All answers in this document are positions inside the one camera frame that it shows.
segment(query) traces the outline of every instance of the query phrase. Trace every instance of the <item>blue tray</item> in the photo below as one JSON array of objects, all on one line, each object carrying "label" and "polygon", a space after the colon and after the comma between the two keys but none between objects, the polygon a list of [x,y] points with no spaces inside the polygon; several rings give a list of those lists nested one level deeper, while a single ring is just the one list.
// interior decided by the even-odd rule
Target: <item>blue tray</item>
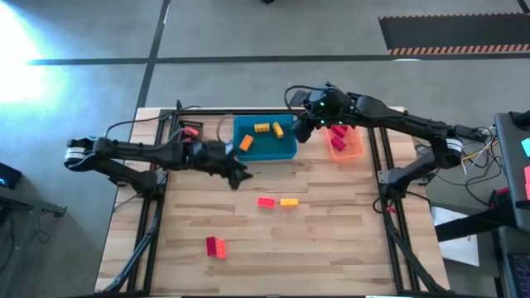
[{"label": "blue tray", "polygon": [[[292,115],[237,116],[234,118],[234,144],[240,161],[270,161],[292,159],[296,155],[296,139],[292,132]],[[278,139],[272,130],[272,124],[278,122],[283,130],[283,138]],[[254,132],[254,124],[271,124],[270,132]],[[239,149],[239,144],[249,135],[254,142],[248,149]]]}]

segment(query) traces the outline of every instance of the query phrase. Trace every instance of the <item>black floor mat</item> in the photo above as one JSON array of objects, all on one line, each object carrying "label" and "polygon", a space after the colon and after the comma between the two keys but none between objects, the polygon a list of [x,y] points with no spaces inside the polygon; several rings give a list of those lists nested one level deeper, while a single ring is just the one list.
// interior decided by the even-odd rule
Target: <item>black floor mat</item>
[{"label": "black floor mat", "polygon": [[379,24],[392,55],[530,50],[530,15],[524,13],[380,17]]}]

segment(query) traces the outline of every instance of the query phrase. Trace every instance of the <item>yellow wire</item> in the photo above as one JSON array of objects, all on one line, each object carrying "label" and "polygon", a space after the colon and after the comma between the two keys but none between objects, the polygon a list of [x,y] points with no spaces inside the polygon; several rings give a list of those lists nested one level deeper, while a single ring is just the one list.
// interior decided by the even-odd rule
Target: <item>yellow wire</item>
[{"label": "yellow wire", "polygon": [[[498,143],[499,143],[499,140],[496,140],[496,141],[493,142],[491,145],[489,145],[489,148],[491,148],[491,147],[497,145]],[[469,154],[468,156],[465,156],[464,158],[462,158],[462,161],[467,161],[467,160],[469,160],[470,158],[473,158],[473,157],[475,157],[475,156],[478,156],[478,155],[480,154],[481,151],[482,151],[482,149],[479,150],[479,151],[477,151],[477,152],[475,152],[475,153]]]}]

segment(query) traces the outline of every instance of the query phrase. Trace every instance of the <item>yellow lego brick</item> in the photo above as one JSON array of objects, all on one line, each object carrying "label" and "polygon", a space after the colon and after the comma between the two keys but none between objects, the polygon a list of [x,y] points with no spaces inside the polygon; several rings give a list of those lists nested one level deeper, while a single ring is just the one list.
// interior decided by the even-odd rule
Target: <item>yellow lego brick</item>
[{"label": "yellow lego brick", "polygon": [[276,133],[277,138],[283,138],[283,130],[280,127],[280,123],[274,123],[272,125],[272,129],[274,129],[274,132]]},{"label": "yellow lego brick", "polygon": [[241,144],[239,144],[239,149],[247,151],[250,148],[250,145],[252,145],[253,141],[253,137],[246,135],[245,138],[241,141]]},{"label": "yellow lego brick", "polygon": [[298,206],[298,199],[280,199],[281,206]]},{"label": "yellow lego brick", "polygon": [[269,123],[254,124],[255,132],[270,132],[270,130],[271,124]]}]

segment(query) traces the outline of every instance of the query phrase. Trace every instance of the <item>wooden table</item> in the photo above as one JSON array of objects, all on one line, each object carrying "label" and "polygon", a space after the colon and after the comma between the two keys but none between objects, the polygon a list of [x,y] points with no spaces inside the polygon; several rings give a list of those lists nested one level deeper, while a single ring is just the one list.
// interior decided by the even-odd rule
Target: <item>wooden table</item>
[{"label": "wooden table", "polygon": [[[141,108],[137,119],[159,112],[159,108]],[[203,122],[205,135],[215,136],[219,116],[181,118]],[[152,143],[156,128],[157,121],[135,123],[131,142]],[[218,176],[171,172],[151,295],[395,294],[383,217],[371,207],[378,191],[368,135],[360,129],[364,155],[358,160],[333,162],[323,132],[314,131],[308,143],[299,144],[293,160],[249,162],[254,177],[238,191],[230,190],[228,181]],[[388,135],[396,166],[416,159],[410,136],[394,131]],[[231,136],[232,123],[227,119],[221,137]],[[379,143],[378,148],[385,168],[383,146]],[[128,165],[147,169],[145,163]],[[422,187],[410,190],[425,194]],[[116,204],[131,195],[132,189],[120,189]],[[295,198],[300,205],[259,209],[259,196]],[[403,204],[414,252],[448,289],[428,203],[409,195]],[[129,259],[141,207],[142,200],[133,199],[113,214],[96,290],[105,288]],[[209,236],[226,239],[226,260],[206,256]],[[140,268],[138,286],[142,273]]]}]

